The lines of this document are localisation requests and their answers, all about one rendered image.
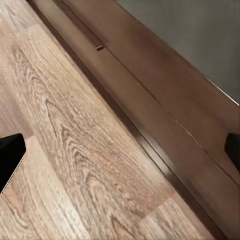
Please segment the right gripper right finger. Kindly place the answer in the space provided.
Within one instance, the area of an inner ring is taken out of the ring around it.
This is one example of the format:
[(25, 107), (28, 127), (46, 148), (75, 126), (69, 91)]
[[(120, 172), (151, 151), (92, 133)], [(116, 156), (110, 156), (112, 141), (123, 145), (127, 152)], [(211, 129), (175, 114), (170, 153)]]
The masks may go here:
[(240, 173), (240, 135), (229, 133), (224, 150)]

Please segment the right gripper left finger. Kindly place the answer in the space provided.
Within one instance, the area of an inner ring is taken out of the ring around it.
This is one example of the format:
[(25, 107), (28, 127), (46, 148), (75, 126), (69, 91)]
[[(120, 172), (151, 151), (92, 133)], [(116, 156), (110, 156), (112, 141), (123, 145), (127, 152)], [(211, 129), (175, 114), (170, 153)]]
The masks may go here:
[(21, 133), (0, 138), (0, 193), (26, 152)]

